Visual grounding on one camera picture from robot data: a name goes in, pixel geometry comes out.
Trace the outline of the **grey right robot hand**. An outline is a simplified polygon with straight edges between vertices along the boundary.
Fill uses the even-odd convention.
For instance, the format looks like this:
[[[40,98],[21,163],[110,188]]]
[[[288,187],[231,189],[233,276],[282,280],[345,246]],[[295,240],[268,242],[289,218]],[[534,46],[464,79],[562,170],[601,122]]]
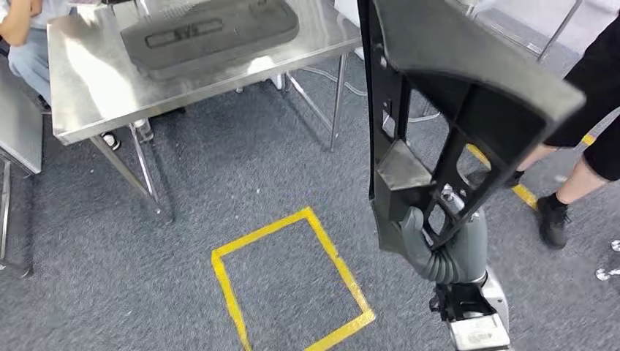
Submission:
[[[474,213],[436,251],[428,246],[423,220],[423,212],[411,206],[401,222],[405,258],[418,275],[439,284],[476,282],[485,276],[488,230],[484,210]]]

